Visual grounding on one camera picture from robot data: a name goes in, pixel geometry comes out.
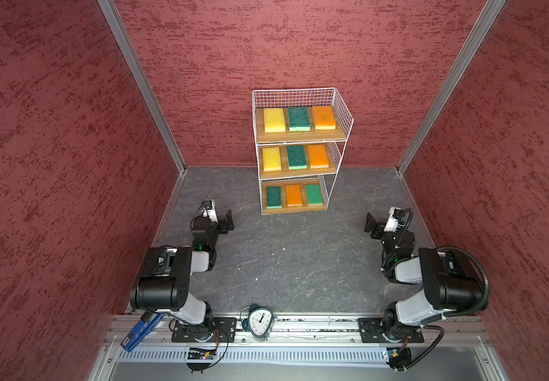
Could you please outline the light green sponge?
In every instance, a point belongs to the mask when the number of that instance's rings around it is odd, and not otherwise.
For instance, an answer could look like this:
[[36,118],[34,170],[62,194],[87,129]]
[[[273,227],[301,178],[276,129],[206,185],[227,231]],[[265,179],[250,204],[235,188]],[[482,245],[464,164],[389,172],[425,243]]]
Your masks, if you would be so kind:
[[306,184],[305,195],[309,206],[321,206],[324,204],[319,184]]

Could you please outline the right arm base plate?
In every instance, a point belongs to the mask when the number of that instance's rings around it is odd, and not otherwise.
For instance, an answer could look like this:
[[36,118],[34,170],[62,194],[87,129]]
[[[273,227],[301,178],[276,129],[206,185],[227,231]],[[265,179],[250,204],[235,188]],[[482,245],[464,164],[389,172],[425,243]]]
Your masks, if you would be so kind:
[[380,317],[358,319],[358,331],[362,343],[379,344],[422,344],[425,342],[421,328],[401,322],[388,322]]

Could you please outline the dark green sponge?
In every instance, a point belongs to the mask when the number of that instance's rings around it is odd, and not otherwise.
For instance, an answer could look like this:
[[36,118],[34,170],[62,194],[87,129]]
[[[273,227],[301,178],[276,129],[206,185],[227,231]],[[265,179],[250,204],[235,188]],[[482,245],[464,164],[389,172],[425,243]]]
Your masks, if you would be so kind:
[[290,132],[309,132],[311,123],[306,107],[290,107],[287,109]]
[[305,148],[303,145],[289,145],[286,147],[288,167],[290,170],[304,170],[308,168]]
[[282,209],[282,189],[279,186],[266,187],[266,209]]

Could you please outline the orange sponge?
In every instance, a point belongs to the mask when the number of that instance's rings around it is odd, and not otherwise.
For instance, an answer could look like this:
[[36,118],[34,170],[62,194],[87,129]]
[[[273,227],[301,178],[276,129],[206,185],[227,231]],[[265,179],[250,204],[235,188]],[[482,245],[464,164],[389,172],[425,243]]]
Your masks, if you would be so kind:
[[299,184],[291,184],[285,186],[286,201],[288,207],[301,207],[303,200],[301,196],[301,186]]
[[316,130],[334,130],[336,117],[331,106],[314,106],[312,108]]
[[324,144],[313,144],[307,147],[311,169],[329,168],[328,149]]

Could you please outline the yellow sponge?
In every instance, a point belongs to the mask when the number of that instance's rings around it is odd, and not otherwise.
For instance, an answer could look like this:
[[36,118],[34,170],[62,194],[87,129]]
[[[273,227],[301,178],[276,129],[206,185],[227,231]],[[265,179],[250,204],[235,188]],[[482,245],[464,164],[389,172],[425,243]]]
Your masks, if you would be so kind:
[[265,133],[285,133],[285,111],[282,108],[267,108],[263,111]]
[[282,159],[280,149],[277,146],[262,148],[263,154],[263,171],[281,171]]

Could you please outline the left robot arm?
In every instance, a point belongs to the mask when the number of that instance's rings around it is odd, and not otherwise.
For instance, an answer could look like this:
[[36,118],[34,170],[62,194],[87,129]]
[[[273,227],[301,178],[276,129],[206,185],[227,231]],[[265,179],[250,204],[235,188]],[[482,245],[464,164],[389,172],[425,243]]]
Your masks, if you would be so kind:
[[217,261],[217,240],[234,230],[232,212],[222,219],[203,210],[190,222],[191,245],[164,245],[148,249],[130,293],[135,310],[169,314],[189,327],[214,330],[212,308],[190,293],[193,273],[212,271]]

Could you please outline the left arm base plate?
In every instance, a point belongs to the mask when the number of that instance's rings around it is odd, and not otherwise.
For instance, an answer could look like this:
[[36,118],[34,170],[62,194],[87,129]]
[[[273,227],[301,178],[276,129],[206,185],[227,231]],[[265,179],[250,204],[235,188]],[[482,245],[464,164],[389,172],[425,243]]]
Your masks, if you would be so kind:
[[175,321],[171,341],[174,343],[227,344],[236,336],[238,318],[214,317],[207,325],[189,325]]

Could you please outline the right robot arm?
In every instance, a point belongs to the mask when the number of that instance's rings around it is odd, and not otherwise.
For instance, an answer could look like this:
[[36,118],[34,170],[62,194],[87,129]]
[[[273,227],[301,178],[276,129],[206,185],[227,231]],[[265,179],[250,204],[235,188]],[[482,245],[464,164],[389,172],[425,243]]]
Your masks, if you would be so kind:
[[382,245],[381,273],[392,284],[419,285],[406,300],[391,303],[375,331],[400,341],[432,322],[471,315],[487,308],[490,281],[485,268],[469,252],[456,247],[415,248],[409,230],[411,209],[391,208],[386,222],[366,215],[364,231]]

